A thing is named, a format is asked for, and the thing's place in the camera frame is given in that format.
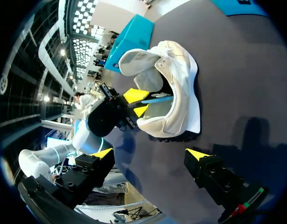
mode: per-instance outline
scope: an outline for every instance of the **gray table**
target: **gray table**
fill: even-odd
[[[260,181],[273,206],[287,183],[287,48],[263,16],[226,17],[209,0],[192,0],[161,17],[151,45],[172,40],[195,58],[202,135],[157,142],[138,128],[113,130],[116,164],[143,196],[179,223],[214,223],[223,212],[183,165],[185,148],[224,158],[246,182]],[[120,93],[136,88],[117,75]]]

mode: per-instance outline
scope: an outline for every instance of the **sneaker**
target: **sneaker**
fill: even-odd
[[[192,123],[188,109],[193,107],[190,131],[200,133],[199,104],[193,89],[197,64],[181,45],[162,41],[147,51],[132,49],[121,57],[119,68],[125,76],[137,75],[134,81],[140,90],[160,94],[170,91],[173,95],[169,101],[149,104],[137,120],[142,131],[156,138],[179,136],[187,130],[188,122]]]

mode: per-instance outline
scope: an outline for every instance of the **ceiling light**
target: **ceiling light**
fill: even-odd
[[[91,2],[87,3],[86,7],[87,8],[91,8],[92,7],[92,3]]]
[[[45,97],[44,97],[44,101],[45,101],[45,102],[49,102],[49,101],[50,101],[50,98],[49,98],[48,96],[45,96]]]
[[[64,49],[61,49],[61,50],[60,50],[60,54],[61,54],[61,56],[65,56],[65,50],[64,50]]]

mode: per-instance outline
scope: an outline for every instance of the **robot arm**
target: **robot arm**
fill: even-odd
[[[71,141],[40,151],[24,149],[19,154],[19,165],[26,177],[38,178],[42,175],[52,182],[50,167],[64,161],[67,155],[72,152],[75,152],[75,148]]]

